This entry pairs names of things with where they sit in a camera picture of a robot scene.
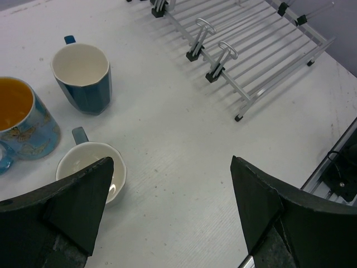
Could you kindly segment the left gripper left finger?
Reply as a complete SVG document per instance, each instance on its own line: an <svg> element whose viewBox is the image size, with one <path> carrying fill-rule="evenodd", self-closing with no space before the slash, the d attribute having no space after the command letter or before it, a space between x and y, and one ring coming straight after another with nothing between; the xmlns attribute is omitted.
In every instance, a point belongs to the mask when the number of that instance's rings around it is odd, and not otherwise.
<svg viewBox="0 0 357 268"><path fill-rule="evenodd" d="M108 191L74 174L1 201L1 267L84 267Z"/></svg>

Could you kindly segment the light blue butterfly mug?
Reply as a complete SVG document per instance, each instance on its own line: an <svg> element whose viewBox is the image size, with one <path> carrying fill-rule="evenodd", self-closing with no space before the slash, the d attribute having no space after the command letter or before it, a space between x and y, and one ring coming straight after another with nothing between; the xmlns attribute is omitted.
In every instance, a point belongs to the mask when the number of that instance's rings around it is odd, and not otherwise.
<svg viewBox="0 0 357 268"><path fill-rule="evenodd" d="M1 174L17 160L41 159L61 139L60 127L23 80L1 77Z"/></svg>

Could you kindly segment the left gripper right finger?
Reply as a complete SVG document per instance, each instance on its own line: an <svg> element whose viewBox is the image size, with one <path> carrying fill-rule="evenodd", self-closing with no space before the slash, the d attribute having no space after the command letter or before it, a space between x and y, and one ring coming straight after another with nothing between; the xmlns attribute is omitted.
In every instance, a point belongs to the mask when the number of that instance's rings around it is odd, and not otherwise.
<svg viewBox="0 0 357 268"><path fill-rule="evenodd" d="M230 172L255 267L356 267L356 208L322 199L234 156Z"/></svg>

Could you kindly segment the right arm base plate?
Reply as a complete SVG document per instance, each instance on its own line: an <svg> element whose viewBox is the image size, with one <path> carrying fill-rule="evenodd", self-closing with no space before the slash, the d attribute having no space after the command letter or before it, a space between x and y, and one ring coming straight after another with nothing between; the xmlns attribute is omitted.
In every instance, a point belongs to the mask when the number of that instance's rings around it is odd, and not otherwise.
<svg viewBox="0 0 357 268"><path fill-rule="evenodd" d="M329 164L322 178L324 183L346 202L352 202L356 196L356 136L348 139L338 151L327 154Z"/></svg>

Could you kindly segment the dark blue faceted mug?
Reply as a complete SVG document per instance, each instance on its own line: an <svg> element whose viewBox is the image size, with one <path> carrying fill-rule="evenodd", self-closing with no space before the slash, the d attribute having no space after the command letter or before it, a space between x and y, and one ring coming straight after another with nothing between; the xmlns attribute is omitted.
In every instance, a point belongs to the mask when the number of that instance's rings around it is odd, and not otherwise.
<svg viewBox="0 0 357 268"><path fill-rule="evenodd" d="M66 45L51 60L53 75L70 104L83 114L97 116L112 98L111 66L105 53L64 37Z"/></svg>

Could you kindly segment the dark teal mug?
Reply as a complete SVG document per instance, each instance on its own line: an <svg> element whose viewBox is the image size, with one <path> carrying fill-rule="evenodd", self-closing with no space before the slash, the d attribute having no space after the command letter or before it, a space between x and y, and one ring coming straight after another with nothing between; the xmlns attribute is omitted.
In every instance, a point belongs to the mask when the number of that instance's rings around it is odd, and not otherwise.
<svg viewBox="0 0 357 268"><path fill-rule="evenodd" d="M72 135L75 146L58 163L55 179L58 181L74 174L83 176L92 171L92 176L97 177L96 185L108 191L106 205L114 204L127 178L121 153L107 143L90 141L83 127L73 129Z"/></svg>

